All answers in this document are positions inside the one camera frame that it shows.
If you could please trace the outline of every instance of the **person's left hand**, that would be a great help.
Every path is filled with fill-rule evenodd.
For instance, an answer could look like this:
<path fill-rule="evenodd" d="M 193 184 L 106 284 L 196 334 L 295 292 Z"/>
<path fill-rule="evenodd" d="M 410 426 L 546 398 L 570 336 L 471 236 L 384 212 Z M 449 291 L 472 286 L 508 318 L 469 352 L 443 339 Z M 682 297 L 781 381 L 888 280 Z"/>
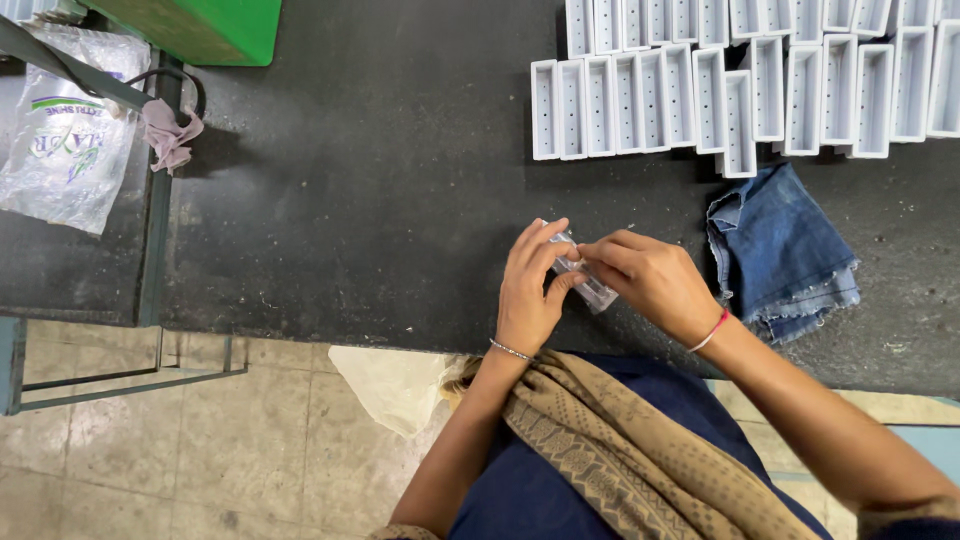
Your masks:
<path fill-rule="evenodd" d="M 545 227 L 539 218 L 530 224 L 507 257 L 507 268 L 500 285 L 500 310 L 496 321 L 496 342 L 518 353 L 533 356 L 546 343 L 560 321 L 564 297 L 571 287 L 587 280 L 581 272 L 558 276 L 543 295 L 543 281 L 553 260 L 559 256 L 576 258 L 576 247 L 567 242 L 551 242 L 550 236 L 566 228 L 561 218 Z"/>

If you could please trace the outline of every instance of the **printed plastic bag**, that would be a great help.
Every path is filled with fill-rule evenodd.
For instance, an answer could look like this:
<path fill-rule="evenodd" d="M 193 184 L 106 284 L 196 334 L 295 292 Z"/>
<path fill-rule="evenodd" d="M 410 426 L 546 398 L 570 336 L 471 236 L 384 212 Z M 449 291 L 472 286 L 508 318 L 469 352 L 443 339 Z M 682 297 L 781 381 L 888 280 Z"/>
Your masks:
<path fill-rule="evenodd" d="M 373 420 L 407 439 L 430 422 L 449 370 L 463 369 L 447 367 L 452 356 L 413 351 L 334 346 L 328 355 Z"/>
<path fill-rule="evenodd" d="M 150 67 L 150 46 L 137 37 L 44 23 L 26 28 L 121 81 Z M 136 120 L 135 111 L 28 65 L 10 159 L 0 171 L 0 209 L 103 233 L 123 183 Z"/>

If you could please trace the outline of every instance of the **person's right hand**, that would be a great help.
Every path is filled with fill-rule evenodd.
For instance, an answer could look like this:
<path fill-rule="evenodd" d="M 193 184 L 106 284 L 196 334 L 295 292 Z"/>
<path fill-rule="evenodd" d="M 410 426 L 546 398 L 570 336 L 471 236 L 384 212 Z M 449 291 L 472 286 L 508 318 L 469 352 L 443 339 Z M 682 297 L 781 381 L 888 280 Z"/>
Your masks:
<path fill-rule="evenodd" d="M 687 348 L 707 337 L 723 314 L 680 246 L 617 231 L 577 251 L 601 281 Z"/>

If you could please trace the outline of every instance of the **silver bracelet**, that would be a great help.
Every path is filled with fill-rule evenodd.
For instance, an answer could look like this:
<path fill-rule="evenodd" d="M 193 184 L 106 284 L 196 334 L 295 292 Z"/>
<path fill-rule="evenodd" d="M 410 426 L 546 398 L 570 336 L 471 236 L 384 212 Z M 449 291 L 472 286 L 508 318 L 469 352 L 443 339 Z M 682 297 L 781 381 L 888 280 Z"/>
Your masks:
<path fill-rule="evenodd" d="M 511 348 L 509 348 L 509 347 L 504 347 L 503 345 L 500 345 L 500 344 L 497 343 L 496 340 L 493 339 L 492 337 L 490 338 L 490 343 L 491 343 L 491 345 L 493 345 L 494 347 L 498 347 L 498 348 L 500 348 L 500 349 L 503 349 L 504 351 L 510 353 L 510 354 L 513 355 L 513 356 L 519 356 L 519 357 L 523 358 L 524 360 L 526 360 L 526 361 L 528 361 L 528 362 L 530 362 L 530 363 L 536 362 L 536 359 L 535 359 L 535 358 L 529 357 L 529 356 L 527 356 L 527 355 L 525 355 L 525 354 L 523 354 L 523 353 L 518 353 L 517 351 L 514 351 L 513 349 L 511 349 Z"/>

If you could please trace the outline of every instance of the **red string bracelet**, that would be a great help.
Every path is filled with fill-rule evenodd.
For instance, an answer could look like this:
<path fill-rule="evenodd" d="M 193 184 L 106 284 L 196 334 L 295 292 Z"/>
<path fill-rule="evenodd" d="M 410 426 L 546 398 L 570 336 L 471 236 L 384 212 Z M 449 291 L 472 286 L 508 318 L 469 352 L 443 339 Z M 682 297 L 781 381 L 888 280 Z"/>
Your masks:
<path fill-rule="evenodd" d="M 696 353 L 697 351 L 703 349 L 704 345 L 707 345 L 710 342 L 710 340 L 713 339 L 713 336 L 717 333 L 718 330 L 720 330 L 720 325 L 722 325 L 723 322 L 726 321 L 728 317 L 730 317 L 730 310 L 724 307 L 723 315 L 720 315 L 720 320 L 717 322 L 716 326 L 713 327 L 713 330 L 710 331 L 710 334 L 703 341 L 697 344 L 695 347 L 693 347 L 692 349 L 687 349 L 686 351 L 688 353 Z"/>

